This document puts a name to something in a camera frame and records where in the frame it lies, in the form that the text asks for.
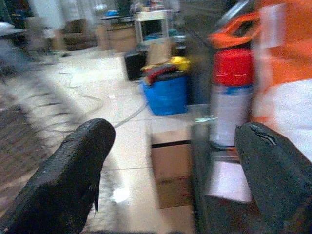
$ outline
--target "floor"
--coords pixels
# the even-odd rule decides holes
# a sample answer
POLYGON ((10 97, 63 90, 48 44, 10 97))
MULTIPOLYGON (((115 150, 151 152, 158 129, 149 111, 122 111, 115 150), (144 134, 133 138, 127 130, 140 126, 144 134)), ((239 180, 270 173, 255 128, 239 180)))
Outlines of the floor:
POLYGON ((116 128, 114 146, 104 162, 99 211, 91 211, 84 231, 149 231, 193 234, 191 206, 158 209, 150 161, 149 134, 186 128, 185 115, 155 116, 135 82, 128 82, 122 54, 96 48, 72 52, 45 66, 45 78, 59 84, 84 120, 104 118, 116 128))

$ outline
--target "clutter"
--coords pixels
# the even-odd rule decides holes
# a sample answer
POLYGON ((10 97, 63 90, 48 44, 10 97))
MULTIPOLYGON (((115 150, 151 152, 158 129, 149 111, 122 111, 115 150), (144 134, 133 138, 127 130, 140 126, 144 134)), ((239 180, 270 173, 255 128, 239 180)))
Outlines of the clutter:
POLYGON ((188 131, 154 133, 151 144, 159 207, 191 205, 192 162, 188 131))
POLYGON ((183 72, 171 72, 157 77, 152 86, 142 82, 146 99, 155 115, 175 115, 187 112, 187 79, 183 72))
POLYGON ((188 72, 191 66, 191 62, 182 56, 173 56, 171 57, 169 63, 177 66, 178 70, 188 72))
POLYGON ((154 82, 159 81, 159 79, 157 79, 157 76, 176 70, 177 70, 176 66, 172 64, 164 64, 161 66, 154 67, 152 69, 145 71, 144 81, 146 84, 152 85, 154 82))

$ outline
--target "blue bucket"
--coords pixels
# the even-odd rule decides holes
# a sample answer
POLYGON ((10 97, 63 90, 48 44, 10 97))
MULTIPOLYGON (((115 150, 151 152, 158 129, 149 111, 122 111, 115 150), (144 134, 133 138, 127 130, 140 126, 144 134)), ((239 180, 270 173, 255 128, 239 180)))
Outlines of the blue bucket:
POLYGON ((144 81, 142 87, 152 112, 166 116, 187 112, 187 76, 157 81, 152 86, 144 81))

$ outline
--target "black speaker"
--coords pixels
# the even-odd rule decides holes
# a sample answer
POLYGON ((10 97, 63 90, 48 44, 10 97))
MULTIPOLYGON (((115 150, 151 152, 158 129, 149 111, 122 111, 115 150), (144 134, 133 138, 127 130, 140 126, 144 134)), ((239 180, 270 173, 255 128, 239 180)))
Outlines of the black speaker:
POLYGON ((129 81, 141 77, 141 68, 145 66, 146 55, 139 51, 129 51, 124 55, 129 81))

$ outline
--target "cardboard box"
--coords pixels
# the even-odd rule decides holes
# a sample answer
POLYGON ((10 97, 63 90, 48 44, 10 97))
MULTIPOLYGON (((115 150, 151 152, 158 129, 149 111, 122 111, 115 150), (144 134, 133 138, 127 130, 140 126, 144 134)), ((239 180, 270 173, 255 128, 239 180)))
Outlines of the cardboard box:
POLYGON ((97 46, 100 50, 109 50, 110 46, 116 52, 128 52, 134 50, 137 46, 137 39, 134 28, 121 28, 113 31, 106 31, 104 25, 100 25, 96 28, 97 46), (108 43, 107 33, 111 40, 111 44, 108 43))
POLYGON ((171 58, 171 42, 165 39, 163 43, 151 44, 147 54, 147 65, 166 63, 171 58))
POLYGON ((54 37, 52 38, 53 50, 67 50, 65 42, 63 40, 63 33, 60 30, 54 31, 54 37))
POLYGON ((188 131, 152 134, 151 144, 159 207, 191 205, 192 163, 188 131))

